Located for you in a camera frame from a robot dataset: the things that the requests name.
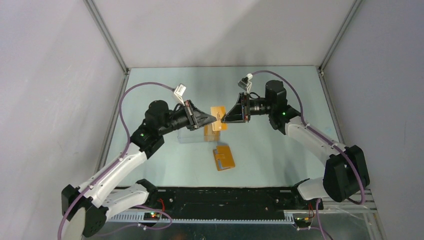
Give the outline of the orange card holder wallet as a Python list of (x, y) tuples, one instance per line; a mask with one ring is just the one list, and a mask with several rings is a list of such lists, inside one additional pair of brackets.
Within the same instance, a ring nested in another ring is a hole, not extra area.
[(224, 171), (236, 167), (231, 148), (228, 145), (217, 145), (212, 152), (218, 171)]

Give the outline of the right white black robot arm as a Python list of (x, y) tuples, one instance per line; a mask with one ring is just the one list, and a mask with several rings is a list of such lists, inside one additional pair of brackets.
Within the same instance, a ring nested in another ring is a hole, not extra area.
[(290, 201), (295, 208), (304, 209), (311, 200), (319, 198), (339, 203), (350, 200), (370, 184), (363, 150), (357, 145), (345, 146), (307, 123), (301, 112), (288, 104), (282, 81), (269, 80), (264, 97), (239, 93), (236, 104), (221, 122), (247, 123), (251, 116), (261, 115), (267, 115), (274, 130), (302, 144), (324, 165), (322, 177), (303, 180), (294, 186)]

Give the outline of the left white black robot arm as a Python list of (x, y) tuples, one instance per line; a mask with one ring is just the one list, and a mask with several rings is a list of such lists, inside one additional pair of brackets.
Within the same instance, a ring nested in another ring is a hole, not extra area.
[(97, 234), (113, 216), (143, 205), (153, 208), (158, 189), (146, 179), (114, 192), (116, 186), (135, 168), (145, 163), (164, 144), (164, 135), (181, 128), (198, 130), (217, 119), (194, 106), (191, 100), (172, 110), (163, 100), (150, 103), (141, 125), (130, 136), (116, 159), (78, 187), (66, 186), (61, 192), (63, 217), (69, 222), (60, 240), (80, 240)]

